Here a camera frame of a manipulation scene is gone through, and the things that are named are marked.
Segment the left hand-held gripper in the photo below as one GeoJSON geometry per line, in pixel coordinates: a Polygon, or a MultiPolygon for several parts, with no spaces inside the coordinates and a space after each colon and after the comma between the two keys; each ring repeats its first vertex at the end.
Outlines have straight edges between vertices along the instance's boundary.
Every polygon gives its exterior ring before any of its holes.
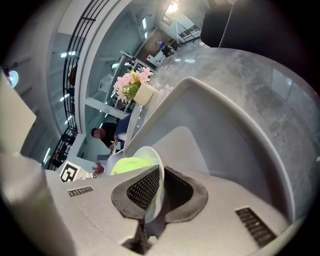
{"type": "MultiPolygon", "coordinates": [[[[110,176],[116,163],[123,158],[123,150],[111,155],[106,161],[106,176],[110,176]]],[[[97,175],[85,171],[82,167],[66,161],[60,172],[60,178],[63,182],[74,182],[86,179],[95,179],[97,175]]]]}

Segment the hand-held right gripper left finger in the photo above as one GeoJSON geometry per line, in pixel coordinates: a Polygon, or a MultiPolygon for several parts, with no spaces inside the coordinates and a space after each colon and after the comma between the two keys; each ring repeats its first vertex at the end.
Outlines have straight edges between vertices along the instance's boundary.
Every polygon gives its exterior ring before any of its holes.
{"type": "Polygon", "coordinates": [[[50,221],[48,251],[53,256],[140,256],[150,249],[145,210],[135,189],[154,187],[158,166],[108,177],[62,182],[45,172],[57,223],[50,221]]]}

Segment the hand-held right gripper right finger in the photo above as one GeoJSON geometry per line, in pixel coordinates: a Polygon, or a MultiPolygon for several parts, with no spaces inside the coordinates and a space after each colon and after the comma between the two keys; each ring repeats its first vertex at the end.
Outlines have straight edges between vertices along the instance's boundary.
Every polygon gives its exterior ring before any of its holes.
{"type": "Polygon", "coordinates": [[[152,256],[272,255],[293,221],[286,170],[269,167],[240,185],[186,168],[165,167],[165,227],[152,256]]]}

